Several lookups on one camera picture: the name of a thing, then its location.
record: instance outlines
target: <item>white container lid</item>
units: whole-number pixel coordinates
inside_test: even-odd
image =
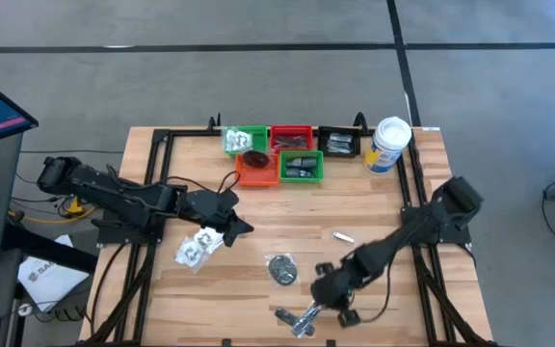
[[[402,150],[410,142],[410,126],[397,117],[389,117],[378,124],[374,133],[374,142],[389,150]]]

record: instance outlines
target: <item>wooden tabletop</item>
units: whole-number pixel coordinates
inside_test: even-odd
[[[120,176],[143,182],[153,129],[130,130]],[[414,134],[430,196],[451,177],[444,143],[437,130],[417,128]],[[361,148],[368,146],[369,138],[361,139]],[[405,162],[410,195],[416,201],[408,151]],[[174,140],[169,175],[190,177],[217,189],[233,168],[234,161],[222,151],[219,137]],[[391,271],[388,310],[376,322],[341,329],[336,312],[326,310],[315,322],[316,334],[298,340],[274,316],[277,307],[300,314],[311,302],[309,286],[316,277],[314,265],[326,261],[337,263],[353,248],[332,239],[334,231],[364,243],[384,238],[400,226],[398,212],[403,202],[395,169],[374,175],[363,168],[360,156],[326,157],[325,179],[320,184],[280,183],[269,189],[236,187],[233,190],[240,199],[235,206],[237,214],[253,225],[255,231],[240,236],[231,249],[218,249],[196,274],[175,263],[173,257],[182,240],[196,233],[198,226],[180,220],[168,221],[155,256],[143,345],[220,345],[223,338],[232,339],[235,346],[324,346],[327,339],[348,346],[427,345],[412,253],[408,249],[396,257]],[[106,262],[116,248],[109,246],[100,252],[90,303]],[[96,326],[107,318],[120,298],[129,248],[119,254],[107,274],[98,301]],[[438,248],[448,296],[475,332],[491,339],[472,259],[457,246]],[[266,256],[271,254],[292,254],[299,270],[295,283],[281,286],[270,277]],[[354,308],[363,318],[373,316],[382,307],[385,294],[386,277],[382,276],[357,292]],[[438,338],[443,339],[439,307],[434,299],[433,310]],[[129,312],[128,338],[132,334],[136,301]],[[87,338],[89,330],[86,321],[80,338]]]

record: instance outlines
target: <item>orange bin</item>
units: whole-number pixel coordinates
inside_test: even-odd
[[[239,184],[244,187],[271,187],[279,183],[279,155],[267,154],[269,164],[262,169],[253,168],[243,160],[243,154],[237,154],[235,171],[241,175]]]

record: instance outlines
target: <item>plastic container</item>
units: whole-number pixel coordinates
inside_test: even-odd
[[[318,165],[313,178],[286,177],[286,162],[295,158],[316,158]],[[283,150],[279,153],[279,179],[282,182],[319,183],[325,178],[325,162],[323,152],[320,150]]]
[[[409,144],[412,129],[403,120],[390,117],[381,121],[365,152],[363,166],[372,174],[388,172]]]
[[[345,134],[353,137],[351,142],[352,151],[350,153],[337,153],[329,151],[327,141],[332,133]],[[318,127],[318,150],[322,150],[325,156],[334,156],[342,158],[353,158],[361,154],[361,135],[359,129],[339,128],[332,126]]]
[[[307,147],[276,147],[277,136],[304,136]],[[283,150],[312,150],[314,149],[314,135],[311,125],[272,125],[271,136],[269,137],[269,145],[273,153],[279,154]]]
[[[245,133],[251,134],[251,149],[258,150],[260,152],[267,151],[267,126],[266,125],[252,125],[252,126],[229,126],[222,129],[222,148],[225,148],[225,132],[227,129],[238,129],[239,131],[243,131]],[[226,154],[230,155],[231,158],[236,156],[238,153],[243,153],[248,150],[233,150],[228,151],[225,150]]]
[[[239,185],[244,187],[271,187],[279,183],[279,155],[268,154],[269,164],[262,169],[253,168],[237,154],[235,171],[241,175]]]

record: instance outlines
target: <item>yellow cable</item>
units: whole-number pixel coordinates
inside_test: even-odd
[[[76,222],[76,221],[80,221],[83,218],[91,215],[94,211],[95,211],[95,207],[92,207],[90,210],[88,210],[87,212],[83,213],[82,215],[80,215],[78,217],[70,218],[68,220],[63,220],[63,221],[42,220],[42,219],[33,218],[33,217],[24,217],[22,220],[23,221],[30,221],[30,222],[34,222],[34,223],[41,223],[41,224],[60,225],[60,224],[68,224],[68,223],[73,223],[73,222]],[[12,211],[8,211],[8,214],[11,215],[11,216],[15,216],[14,212],[12,212]]]

